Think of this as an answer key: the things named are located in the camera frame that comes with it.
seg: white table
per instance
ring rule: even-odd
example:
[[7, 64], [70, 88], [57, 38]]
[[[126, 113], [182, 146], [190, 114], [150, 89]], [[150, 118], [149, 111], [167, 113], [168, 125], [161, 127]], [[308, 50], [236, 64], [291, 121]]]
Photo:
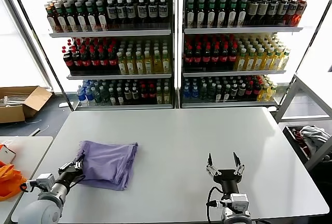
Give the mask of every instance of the white table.
[[[57, 174], [82, 140], [138, 142], [134, 175], [125, 191], [75, 186], [59, 223], [206, 222], [208, 192], [217, 186], [205, 171], [209, 152], [216, 167], [227, 169], [235, 167], [233, 151], [246, 166], [239, 190], [253, 219], [329, 212], [266, 108], [73, 112], [36, 174]], [[12, 221], [35, 200], [37, 192], [24, 194]], [[211, 219], [220, 220], [220, 210], [211, 209]]]
[[[294, 79], [294, 83], [291, 85], [285, 100], [282, 102], [282, 105], [275, 116], [276, 122], [332, 120], [331, 88], [326, 84], [327, 82], [332, 81], [332, 73], [296, 73]], [[313, 99], [326, 115], [284, 117], [285, 112], [300, 89]], [[331, 150], [332, 137], [305, 163], [307, 170], [313, 169]]]
[[[21, 171], [26, 179], [31, 179], [43, 159], [53, 137], [0, 137], [2, 141], [13, 141], [8, 147], [16, 153], [13, 160], [15, 170]], [[22, 194], [0, 202], [0, 223], [3, 224], [11, 215]]]

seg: folded towel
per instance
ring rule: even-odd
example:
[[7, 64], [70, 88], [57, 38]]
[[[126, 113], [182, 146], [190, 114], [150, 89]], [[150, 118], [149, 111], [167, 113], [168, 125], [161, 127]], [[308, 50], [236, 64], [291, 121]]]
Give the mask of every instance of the folded towel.
[[96, 188], [125, 190], [132, 175], [132, 164], [138, 144], [103, 145], [92, 141], [80, 142], [77, 158], [84, 154], [80, 184]]

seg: yellow bottle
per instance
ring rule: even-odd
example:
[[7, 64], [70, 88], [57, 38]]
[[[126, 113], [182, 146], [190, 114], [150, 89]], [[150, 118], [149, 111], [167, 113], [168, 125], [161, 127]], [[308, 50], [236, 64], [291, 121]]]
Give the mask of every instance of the yellow bottle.
[[244, 63], [244, 68], [245, 68], [244, 70], [246, 70], [246, 71], [251, 71], [252, 70], [254, 60], [255, 60], [255, 52], [256, 52], [256, 49], [254, 49], [254, 48], [250, 49], [249, 56], [246, 60], [246, 63]]
[[127, 75], [128, 74], [128, 67], [127, 67], [125, 58], [123, 57], [121, 52], [117, 52], [116, 55], [118, 57], [118, 64], [119, 64], [121, 74], [122, 75]]
[[154, 57], [154, 73], [155, 73], [155, 74], [163, 73], [162, 60], [161, 60], [161, 58], [160, 58], [159, 50], [155, 50], [155, 57]]
[[145, 50], [144, 51], [144, 65], [145, 65], [145, 69], [146, 69], [146, 74], [150, 75], [153, 73], [153, 64], [152, 64], [152, 59], [150, 56], [150, 51]]
[[241, 71], [245, 62], [245, 53], [246, 53], [246, 49], [242, 48], [241, 52], [240, 52], [240, 57], [239, 57], [239, 62], [238, 62], [238, 67], [237, 67], [237, 71]]
[[169, 74], [170, 73], [170, 58], [168, 56], [168, 51], [164, 49], [162, 51], [162, 66], [163, 66], [163, 71], [164, 74]]
[[281, 52], [282, 52], [282, 48], [278, 48], [275, 52], [275, 54], [273, 55], [273, 60], [271, 62], [270, 68], [269, 70], [277, 70], [281, 61]]

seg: bottle label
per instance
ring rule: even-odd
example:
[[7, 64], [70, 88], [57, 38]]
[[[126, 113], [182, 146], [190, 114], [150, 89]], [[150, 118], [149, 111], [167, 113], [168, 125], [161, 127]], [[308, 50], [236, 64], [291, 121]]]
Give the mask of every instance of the bottle label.
[[259, 4], [258, 9], [257, 9], [257, 14], [264, 16], [266, 14], [268, 6], [269, 6], [269, 4]]
[[81, 25], [81, 29], [83, 32], [88, 31], [87, 23], [85, 22], [85, 19], [83, 16], [78, 16], [78, 22]]
[[229, 98], [229, 93], [225, 93], [225, 95], [224, 95], [224, 101], [227, 101], [228, 98]]
[[244, 59], [239, 60], [238, 71], [241, 71], [244, 65]]
[[221, 94], [217, 94], [216, 95], [216, 102], [220, 102], [221, 99], [222, 99], [222, 95]]
[[265, 66], [264, 66], [264, 70], [269, 70], [269, 67], [270, 67], [271, 62], [272, 62], [272, 59], [271, 59], [271, 58], [266, 59]]
[[224, 25], [224, 20], [225, 20], [225, 12], [221, 11], [218, 14], [218, 22], [217, 22], [217, 27], [221, 28]]
[[168, 7], [167, 7], [167, 5], [159, 5], [159, 16], [161, 18], [168, 17]]
[[128, 18], [135, 18], [136, 12], [134, 6], [126, 6], [127, 16]]
[[69, 25], [72, 28], [72, 31], [77, 32], [77, 26], [76, 26], [76, 23], [75, 23], [75, 19], [72, 16], [68, 16], [67, 19], [68, 19]]
[[156, 5], [149, 5], [149, 17], [151, 18], [158, 17], [158, 8]]
[[236, 15], [235, 11], [232, 11], [229, 13], [228, 23], [227, 23], [228, 28], [230, 28], [234, 25], [235, 15]]
[[99, 18], [99, 21], [100, 21], [100, 25], [102, 26], [102, 30], [107, 31], [107, 23], [106, 23], [105, 16], [99, 15], [98, 18]]
[[54, 19], [52, 17], [48, 17], [47, 20], [50, 23], [52, 30], [56, 31], [57, 25], [56, 25], [56, 22], [54, 21]]
[[204, 13], [199, 12], [197, 14], [197, 28], [202, 28], [203, 27], [203, 21], [204, 21]]
[[164, 73], [167, 74], [169, 72], [169, 69], [170, 69], [170, 63], [168, 61], [163, 61], [162, 65], [164, 67]]
[[145, 68], [146, 68], [146, 74], [148, 74], [148, 75], [152, 74], [151, 63], [145, 62]]
[[235, 62], [236, 59], [237, 59], [236, 56], [229, 56], [229, 57], [228, 57], [228, 60], [229, 60], [230, 62]]
[[123, 18], [126, 18], [127, 17], [127, 14], [126, 14], [126, 9], [124, 6], [118, 6], [116, 7], [116, 11], [118, 12], [118, 17], [123, 19]]
[[157, 96], [157, 104], [162, 104], [162, 97], [161, 96]]
[[100, 61], [99, 60], [92, 60], [92, 65], [93, 66], [100, 66]]
[[82, 61], [82, 64], [83, 64], [83, 66], [88, 67], [91, 65], [91, 61], [90, 60]]
[[94, 16], [88, 16], [92, 31], [98, 31]]
[[122, 106], [123, 105], [123, 97], [118, 97], [119, 103]]
[[245, 17], [245, 11], [240, 12], [239, 13], [239, 19], [238, 19], [238, 27], [243, 26], [244, 17]]
[[107, 15], [109, 19], [116, 19], [117, 14], [116, 14], [116, 8], [114, 7], [107, 7]]
[[278, 6], [278, 4], [272, 4], [272, 3], [270, 3], [267, 15], [271, 15], [271, 16], [275, 15], [276, 14], [276, 10], [277, 10], [277, 6]]
[[137, 6], [140, 18], [147, 18], [146, 6]]
[[164, 96], [164, 102], [165, 102], [165, 104], [169, 104], [170, 103], [170, 97], [168, 95]]
[[119, 63], [120, 72], [122, 75], [126, 74], [126, 67], [123, 63]]
[[246, 71], [250, 71], [253, 67], [254, 59], [249, 59], [247, 63], [247, 67], [245, 68]]
[[286, 11], [288, 9], [288, 6], [289, 4], [283, 4], [283, 3], [280, 3], [279, 4], [279, 7], [278, 7], [278, 10], [277, 10], [277, 14], [278, 15], [285, 15], [286, 14]]
[[193, 12], [189, 12], [187, 15], [187, 28], [191, 29], [193, 27]]
[[299, 3], [295, 14], [302, 16], [302, 14], [305, 11], [306, 7], [307, 7], [307, 3]]
[[298, 3], [290, 3], [286, 14], [290, 16], [294, 15], [298, 5]]
[[64, 20], [64, 17], [58, 17], [59, 23], [61, 25], [61, 28], [63, 32], [68, 32], [68, 26], [66, 24], [66, 21]]
[[143, 74], [143, 63], [142, 62], [136, 62], [137, 65], [137, 71], [139, 73], [139, 75]]
[[259, 70], [260, 64], [261, 64], [261, 59], [257, 59], [254, 66], [254, 70]]
[[134, 74], [134, 66], [131, 62], [128, 62], [127, 63], [127, 67], [128, 67], [128, 72], [130, 75], [133, 75]]
[[111, 97], [111, 98], [109, 98], [109, 99], [110, 99], [110, 102], [111, 102], [112, 106], [115, 106], [115, 105], [116, 105], [116, 100], [115, 100], [115, 98], [114, 98], [114, 97]]
[[207, 16], [207, 27], [212, 28], [214, 23], [214, 12], [209, 12]]

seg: orange bag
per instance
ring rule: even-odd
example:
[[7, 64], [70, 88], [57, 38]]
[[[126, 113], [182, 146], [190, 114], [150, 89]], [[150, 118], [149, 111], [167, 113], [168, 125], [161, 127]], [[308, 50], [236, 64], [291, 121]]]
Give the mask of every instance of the orange bag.
[[14, 170], [13, 164], [0, 167], [0, 201], [4, 201], [21, 192], [20, 185], [25, 182], [26, 179], [20, 171]]

